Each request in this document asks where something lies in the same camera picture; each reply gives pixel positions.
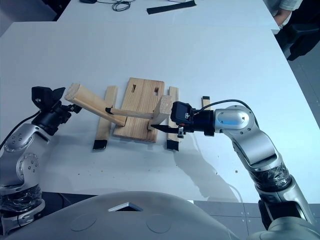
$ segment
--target robotic arm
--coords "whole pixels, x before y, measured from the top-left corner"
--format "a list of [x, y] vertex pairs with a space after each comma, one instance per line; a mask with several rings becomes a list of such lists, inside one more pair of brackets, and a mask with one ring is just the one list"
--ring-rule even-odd
[[255, 183], [261, 198], [259, 209], [266, 229], [281, 217], [297, 217], [310, 224], [315, 219], [296, 180], [289, 174], [281, 154], [267, 134], [259, 129], [249, 107], [233, 105], [225, 109], [196, 110], [189, 104], [174, 102], [171, 120], [178, 128], [152, 125], [167, 133], [204, 132], [206, 136], [223, 133], [228, 136], [244, 167]]
[[45, 201], [39, 187], [39, 159], [51, 137], [81, 107], [62, 105], [65, 88], [52, 91], [33, 87], [32, 101], [40, 109], [31, 124], [25, 123], [4, 144], [0, 158], [0, 211], [3, 234], [25, 226], [42, 215]]
[[[61, 105], [59, 99], [63, 94], [63, 90], [64, 88], [59, 88], [55, 90], [56, 92], [52, 92], [49, 88], [33, 88], [32, 100], [40, 108], [41, 113], [31, 124], [24, 124], [6, 141], [4, 154], [0, 158], [0, 210], [4, 235], [41, 217], [45, 202], [41, 199], [41, 190], [39, 188], [39, 158], [51, 137], [58, 130], [58, 126], [67, 122], [71, 116], [70, 112], [78, 113], [81, 109], [76, 105]], [[309, 236], [311, 234], [313, 236], [312, 239], [320, 239], [320, 235], [313, 229], [315, 219], [308, 203], [295, 179], [289, 174], [282, 156], [270, 138], [259, 129], [252, 110], [245, 103], [241, 103], [246, 107], [233, 105], [226, 109], [213, 111], [205, 110], [208, 106], [196, 110], [187, 103], [177, 101], [173, 103], [170, 117], [178, 127], [171, 128], [166, 125], [152, 125], [152, 127], [166, 133], [176, 133], [180, 138], [183, 138], [186, 133], [200, 131], [204, 132], [206, 136], [223, 133], [231, 139], [235, 152], [248, 170], [260, 195], [259, 208], [264, 226], [266, 229], [271, 229], [268, 233], [275, 233], [270, 238], [261, 238], [262, 235], [257, 235], [255, 239], [278, 239], [273, 238], [279, 237], [278, 233], [283, 234], [283, 237], [279, 239], [289, 239], [290, 237], [288, 236], [296, 237], [299, 234], [301, 236]], [[164, 198], [166, 200], [159, 201], [158, 206], [154, 206], [152, 201], [154, 198]], [[82, 218], [78, 218], [80, 209], [84, 213], [88, 212], [88, 214], [92, 214], [95, 209], [95, 214], [99, 214], [101, 218], [105, 220], [110, 218], [107, 222], [113, 227], [112, 229], [116, 230], [121, 226], [120, 232], [124, 234], [122, 221], [127, 219], [130, 221], [130, 219], [135, 218], [135, 221], [139, 222], [144, 221], [144, 218], [146, 218], [148, 225], [150, 224], [148, 222], [150, 220], [149, 217], [153, 216], [152, 213], [159, 215], [159, 209], [166, 211], [166, 206], [164, 205], [167, 201], [171, 202], [171, 206], [175, 206], [175, 208], [170, 208], [169, 211], [171, 215], [175, 211], [175, 218], [179, 218], [176, 224], [189, 224], [189, 229], [197, 228], [194, 230], [199, 231], [199, 234], [211, 234], [209, 231], [199, 230], [200, 222], [206, 222], [203, 226], [211, 226], [211, 230], [215, 232], [216, 236], [217, 230], [222, 230], [220, 225], [212, 223], [212, 218], [202, 215], [193, 204], [188, 204], [186, 201], [181, 202], [182, 199], [177, 199], [173, 196], [154, 192], [131, 191], [93, 197], [76, 206], [60, 210], [55, 217], [61, 217], [62, 222], [67, 218], [69, 219], [69, 216], [74, 216], [77, 221], [82, 221]], [[116, 220], [112, 220], [117, 217], [110, 212], [113, 212], [114, 205], [120, 204], [119, 206], [122, 206], [125, 202], [127, 204], [133, 202], [145, 210], [139, 215], [130, 214], [128, 218], [122, 217], [120, 224]], [[188, 223], [184, 222], [188, 214], [197, 216], [194, 218], [194, 223], [192, 220]], [[13, 235], [18, 238], [19, 236], [26, 236], [26, 233], [42, 234], [40, 232], [34, 233], [35, 229], [47, 225], [58, 226], [58, 228], [52, 227], [52, 231], [62, 231], [62, 227], [68, 228], [69, 223], [60, 224], [55, 219], [49, 216], [45, 217]], [[106, 226], [100, 225], [105, 223], [105, 220], [96, 221], [95, 227], [90, 227], [87, 230], [97, 236], [101, 231], [105, 231]], [[151, 223], [152, 226], [148, 225], [150, 230], [153, 227], [158, 229], [158, 226], [153, 226], [153, 221]], [[164, 222], [160, 221], [159, 224], [163, 227]], [[141, 226], [138, 229], [138, 225], [132, 224], [132, 233], [138, 230], [140, 231], [139, 234], [144, 233], [146, 231], [145, 223], [141, 224]], [[131, 237], [132, 233], [129, 231], [131, 225], [126, 225], [126, 228], [128, 235]], [[69, 238], [74, 237], [73, 231], [68, 230], [64, 231], [64, 233]]]

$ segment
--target black cable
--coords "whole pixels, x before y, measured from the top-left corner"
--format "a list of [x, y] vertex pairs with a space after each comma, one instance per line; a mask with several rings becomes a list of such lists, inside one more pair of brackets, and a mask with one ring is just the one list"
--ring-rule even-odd
[[259, 124], [258, 124], [258, 121], [257, 121], [257, 118], [254, 114], [254, 111], [251, 110], [251, 108], [244, 102], [244, 101], [241, 101], [241, 100], [237, 100], [237, 99], [228, 99], [228, 100], [222, 100], [222, 101], [216, 101], [216, 102], [213, 102], [213, 103], [210, 103], [206, 106], [204, 106], [203, 108], [201, 108], [196, 114], [202, 112], [203, 110], [205, 110], [206, 108], [209, 108], [211, 106], [214, 106], [214, 105], [218, 105], [218, 104], [224, 104], [224, 103], [229, 103], [229, 102], [236, 102], [236, 103], [240, 103], [242, 104], [243, 106], [245, 106], [247, 109], [249, 109], [253, 116], [254, 116], [254, 122], [255, 124], [257, 125], [257, 127], [259, 128]]
[[5, 145], [6, 141], [8, 140], [8, 138], [10, 138], [10, 136], [15, 132], [15, 130], [17, 130], [18, 127], [20, 127], [21, 124], [23, 124], [24, 122], [34, 118], [35, 116], [37, 116], [41, 111], [36, 112], [35, 114], [33, 114], [30, 117], [27, 117], [26, 119], [22, 120], [21, 122], [19, 122], [10, 132], [9, 134], [5, 137], [5, 139], [3, 140], [3, 142], [0, 145], [0, 150], [2, 149], [2, 147]]
[[61, 209], [63, 209], [63, 208], [65, 208], [65, 198], [64, 198], [64, 196], [61, 194], [61, 193], [57, 193], [60, 197], [61, 197], [61, 199], [62, 199], [62, 208]]
[[100, 4], [112, 4], [113, 11], [122, 12], [129, 9], [131, 6], [131, 3], [134, 2], [135, 0], [131, 0], [131, 1], [111, 0], [111, 1], [114, 1], [114, 2], [106, 2], [106, 1], [96, 1], [96, 2]]

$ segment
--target black strip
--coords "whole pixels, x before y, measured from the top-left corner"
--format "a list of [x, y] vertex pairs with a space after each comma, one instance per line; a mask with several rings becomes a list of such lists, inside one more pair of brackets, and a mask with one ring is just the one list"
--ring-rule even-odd
[[148, 14], [157, 14], [157, 13], [167, 12], [167, 11], [176, 10], [176, 9], [190, 8], [196, 5], [197, 4], [195, 3], [195, 1], [192, 0], [192, 1], [182, 2], [174, 5], [151, 7], [151, 8], [147, 8], [146, 11], [148, 12]]
[[111, 112], [111, 107], [106, 107], [106, 108], [105, 108], [105, 111], [106, 111], [108, 114], [114, 115], [114, 114]]
[[94, 140], [93, 150], [103, 150], [106, 148], [107, 140]]
[[179, 151], [179, 142], [173, 141], [173, 140], [167, 140], [166, 149]]

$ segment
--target black object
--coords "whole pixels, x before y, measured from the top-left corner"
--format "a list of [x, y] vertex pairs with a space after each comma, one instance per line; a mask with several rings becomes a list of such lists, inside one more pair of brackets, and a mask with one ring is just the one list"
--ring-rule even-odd
[[179, 132], [179, 129], [177, 127], [170, 127], [168, 125], [152, 124], [151, 127], [167, 134], [178, 134]]
[[83, 2], [85, 4], [95, 4], [97, 0], [80, 0], [80, 2]]
[[53, 11], [55, 11], [56, 16], [53, 21], [56, 22], [61, 14], [64, 12], [70, 0], [42, 0], [46, 5], [48, 5]]
[[[269, 158], [272, 159], [276, 157], [276, 155], [273, 155]], [[283, 162], [281, 165], [267, 171], [249, 171], [249, 175], [254, 181], [256, 187], [264, 192], [282, 191], [292, 182], [292, 177]]]
[[173, 141], [173, 140], [167, 140], [166, 141], [166, 148], [170, 149], [170, 150], [179, 151], [179, 142]]
[[320, 41], [320, 1], [303, 0], [275, 38], [283, 52], [290, 48], [289, 61], [312, 50]]
[[105, 111], [106, 111], [108, 114], [112, 114], [112, 115], [113, 115], [113, 113], [111, 112], [111, 107], [106, 107], [106, 108], [105, 108]]
[[76, 114], [81, 107], [72, 105], [62, 105], [60, 98], [65, 88], [51, 90], [48, 87], [35, 86], [32, 88], [32, 101], [40, 109], [40, 113], [32, 120], [32, 124], [42, 128], [46, 133], [53, 136], [58, 131], [60, 124], [65, 124], [71, 117], [70, 112]]
[[272, 223], [271, 218], [269, 216], [268, 210], [266, 208], [265, 205], [265, 201], [264, 200], [259, 200], [258, 201], [258, 206], [259, 206], [259, 211], [261, 214], [261, 220], [263, 223], [263, 226], [265, 228], [265, 230], [268, 230], [270, 224]]
[[183, 131], [193, 133], [194, 131], [204, 132], [206, 136], [214, 136], [214, 111], [196, 110], [190, 104], [176, 101], [172, 105], [171, 120]]
[[174, 5], [151, 7], [151, 8], [147, 8], [146, 11], [150, 15], [150, 14], [157, 14], [157, 13], [167, 12], [167, 11], [176, 10], [176, 9], [190, 8], [194, 6], [196, 6], [196, 3], [194, 0], [192, 0], [187, 2], [181, 2]]
[[135, 0], [131, 1], [124, 1], [124, 0], [111, 0], [113, 2], [106, 2], [106, 1], [96, 1], [97, 3], [100, 4], [112, 4], [112, 10], [115, 12], [122, 12], [131, 7], [131, 3], [134, 2]]
[[108, 141], [107, 140], [94, 140], [93, 150], [103, 150], [106, 149]]

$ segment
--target gray floor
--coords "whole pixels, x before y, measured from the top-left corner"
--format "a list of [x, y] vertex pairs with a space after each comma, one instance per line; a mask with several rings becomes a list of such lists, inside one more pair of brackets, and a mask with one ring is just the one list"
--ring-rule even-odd
[[320, 126], [320, 43], [305, 56], [288, 62]]
[[[42, 197], [46, 204], [44, 214], [48, 215], [93, 195], [43, 192]], [[194, 204], [229, 228], [241, 240], [253, 233], [265, 231], [257, 203], [194, 201]], [[309, 206], [320, 231], [320, 204]]]
[[[229, 228], [241, 240], [249, 235], [265, 231], [257, 203], [194, 201], [194, 204]], [[310, 204], [320, 231], [320, 204]]]

